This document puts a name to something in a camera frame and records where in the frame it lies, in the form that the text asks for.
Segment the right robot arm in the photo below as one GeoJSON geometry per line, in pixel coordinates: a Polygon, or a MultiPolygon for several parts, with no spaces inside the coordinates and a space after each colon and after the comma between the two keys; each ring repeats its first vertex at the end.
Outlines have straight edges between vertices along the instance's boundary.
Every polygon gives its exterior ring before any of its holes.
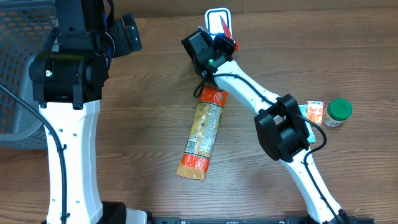
{"type": "Polygon", "coordinates": [[[181,43],[203,83],[227,91],[253,114],[259,144],[288,170],[310,218],[316,223],[349,223],[314,163],[307,129],[312,121],[302,116],[297,100],[266,90],[247,75],[233,60],[236,43],[226,34],[211,36],[199,27],[181,43]]]}

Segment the long orange pasta packet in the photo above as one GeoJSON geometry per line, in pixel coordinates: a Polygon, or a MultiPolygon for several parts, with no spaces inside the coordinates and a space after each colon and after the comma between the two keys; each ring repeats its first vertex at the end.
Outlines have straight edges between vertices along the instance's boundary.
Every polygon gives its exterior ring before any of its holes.
{"type": "Polygon", "coordinates": [[[227,95],[226,91],[203,89],[177,176],[205,180],[227,95]]]}

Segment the grey plastic mesh basket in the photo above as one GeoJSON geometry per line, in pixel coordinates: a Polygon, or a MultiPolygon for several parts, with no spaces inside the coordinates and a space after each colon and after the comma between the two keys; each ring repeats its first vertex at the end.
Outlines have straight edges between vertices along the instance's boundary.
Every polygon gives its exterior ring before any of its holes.
{"type": "MultiPolygon", "coordinates": [[[[29,65],[57,23],[53,1],[1,1],[1,84],[34,109],[29,65]]],[[[45,149],[42,122],[1,91],[1,146],[45,149]]]]}

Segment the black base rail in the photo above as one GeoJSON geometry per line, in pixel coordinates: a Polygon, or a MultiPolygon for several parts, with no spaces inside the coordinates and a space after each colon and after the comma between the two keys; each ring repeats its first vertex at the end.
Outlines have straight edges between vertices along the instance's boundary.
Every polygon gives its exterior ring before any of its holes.
{"type": "Polygon", "coordinates": [[[308,224],[315,223],[310,217],[285,217],[276,219],[246,219],[246,220],[221,220],[221,219],[181,219],[179,217],[152,217],[150,224],[308,224]]]}

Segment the red stick sachet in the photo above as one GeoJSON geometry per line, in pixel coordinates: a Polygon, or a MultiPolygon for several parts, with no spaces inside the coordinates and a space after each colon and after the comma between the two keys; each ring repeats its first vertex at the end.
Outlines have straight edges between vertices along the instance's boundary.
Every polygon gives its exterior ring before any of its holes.
{"type": "Polygon", "coordinates": [[[232,33],[231,33],[231,31],[230,31],[230,29],[229,29],[227,23],[226,23],[225,20],[223,19],[223,17],[220,17],[220,19],[221,19],[221,25],[222,25],[222,28],[223,28],[223,30],[224,30],[225,36],[227,36],[228,38],[230,38],[231,40],[233,40],[233,42],[234,42],[234,49],[235,49],[235,50],[238,50],[239,41],[233,39],[232,33]]]}

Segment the teal orange snack packet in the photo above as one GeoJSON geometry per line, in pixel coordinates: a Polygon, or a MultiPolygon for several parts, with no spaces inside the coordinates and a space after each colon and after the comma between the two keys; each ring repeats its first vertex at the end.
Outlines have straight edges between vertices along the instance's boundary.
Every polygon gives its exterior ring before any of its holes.
{"type": "MultiPolygon", "coordinates": [[[[301,112],[302,116],[304,118],[307,118],[307,105],[300,105],[299,108],[300,108],[300,112],[301,112]]],[[[305,122],[305,124],[306,124],[308,132],[309,132],[309,137],[307,138],[308,142],[310,144],[316,143],[316,137],[315,137],[315,135],[313,133],[312,125],[310,123],[308,123],[308,122],[305,122]]]]}

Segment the white barcode scanner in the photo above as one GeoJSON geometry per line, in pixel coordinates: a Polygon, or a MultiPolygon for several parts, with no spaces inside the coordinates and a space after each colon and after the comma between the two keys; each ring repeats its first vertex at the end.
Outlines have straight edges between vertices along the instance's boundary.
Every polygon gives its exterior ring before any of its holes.
{"type": "Polygon", "coordinates": [[[233,33],[231,13],[229,9],[225,7],[209,9],[205,13],[205,26],[208,29],[212,39],[214,39],[217,34],[224,34],[220,17],[223,17],[231,33],[233,33]]]}

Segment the small orange tissue pack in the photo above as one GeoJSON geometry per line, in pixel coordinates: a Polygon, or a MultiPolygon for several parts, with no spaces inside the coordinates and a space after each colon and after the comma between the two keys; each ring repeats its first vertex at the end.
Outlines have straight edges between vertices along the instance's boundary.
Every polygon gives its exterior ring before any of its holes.
{"type": "Polygon", "coordinates": [[[324,102],[322,101],[307,101],[307,118],[317,125],[323,123],[323,109],[324,102]]]}

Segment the green lid jar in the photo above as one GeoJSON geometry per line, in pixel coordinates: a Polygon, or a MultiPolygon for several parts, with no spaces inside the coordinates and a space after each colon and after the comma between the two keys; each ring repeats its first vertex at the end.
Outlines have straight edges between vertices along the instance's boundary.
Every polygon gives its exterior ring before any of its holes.
{"type": "Polygon", "coordinates": [[[344,98],[336,98],[323,112],[323,123],[329,127],[337,127],[346,121],[353,112],[351,103],[344,98]]]}

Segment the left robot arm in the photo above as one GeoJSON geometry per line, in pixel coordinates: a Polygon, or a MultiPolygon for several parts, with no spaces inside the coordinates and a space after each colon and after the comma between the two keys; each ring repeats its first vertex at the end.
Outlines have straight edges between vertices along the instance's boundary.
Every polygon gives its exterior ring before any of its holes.
{"type": "Polygon", "coordinates": [[[47,138],[46,223],[138,223],[149,212],[100,199],[96,126],[113,58],[142,48],[134,17],[114,18],[112,1],[56,1],[57,25],[29,66],[47,138]]]}

